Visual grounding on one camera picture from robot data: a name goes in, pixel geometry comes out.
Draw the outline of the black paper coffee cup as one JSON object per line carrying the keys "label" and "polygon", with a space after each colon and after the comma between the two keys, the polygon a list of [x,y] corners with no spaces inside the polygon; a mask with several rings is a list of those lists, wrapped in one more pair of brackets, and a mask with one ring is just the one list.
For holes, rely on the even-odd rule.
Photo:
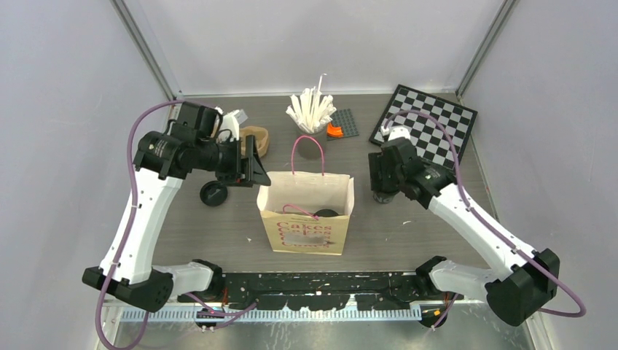
{"label": "black paper coffee cup", "polygon": [[398,192],[373,192],[372,197],[377,203],[388,204],[392,202],[397,194]]}

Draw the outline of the pink paper gift bag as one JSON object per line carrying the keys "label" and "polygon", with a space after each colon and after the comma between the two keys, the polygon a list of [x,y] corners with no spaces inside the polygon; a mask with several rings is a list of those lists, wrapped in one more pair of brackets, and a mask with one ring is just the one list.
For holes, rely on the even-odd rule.
{"label": "pink paper gift bag", "polygon": [[[274,252],[340,256],[355,204],[355,179],[348,174],[325,171],[321,151],[318,173],[297,171],[294,156],[300,136],[294,142],[290,171],[269,171],[270,186],[260,186],[257,208]],[[320,209],[333,209],[338,217],[315,218]]]}

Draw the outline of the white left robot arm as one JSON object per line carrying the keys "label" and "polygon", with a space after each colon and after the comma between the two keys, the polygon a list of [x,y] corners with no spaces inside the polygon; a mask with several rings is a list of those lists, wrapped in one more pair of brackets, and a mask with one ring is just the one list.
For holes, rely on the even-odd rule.
{"label": "white left robot arm", "polygon": [[172,266],[152,262],[166,214],[187,176],[194,170],[210,171],[221,187],[271,183],[256,139],[240,135],[243,110],[226,113],[188,101],[176,105],[176,116],[164,131],[130,135],[128,203],[105,257],[82,275],[82,282],[102,295],[150,313],[179,295],[214,302],[224,291],[218,265],[200,259]]}

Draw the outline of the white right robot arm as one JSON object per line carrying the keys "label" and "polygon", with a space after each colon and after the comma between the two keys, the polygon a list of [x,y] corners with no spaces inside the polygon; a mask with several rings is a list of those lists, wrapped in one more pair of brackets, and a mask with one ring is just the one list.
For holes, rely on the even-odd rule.
{"label": "white right robot arm", "polygon": [[511,235],[466,191],[454,173],[417,156],[408,139],[387,141],[368,155],[370,188],[378,203],[389,203],[402,193],[449,224],[474,248],[488,268],[460,265],[435,256],[416,268],[416,289],[425,299],[453,292],[487,303],[511,326],[522,324],[556,294],[558,286],[544,268],[558,276],[560,259],[551,250],[537,251]]}

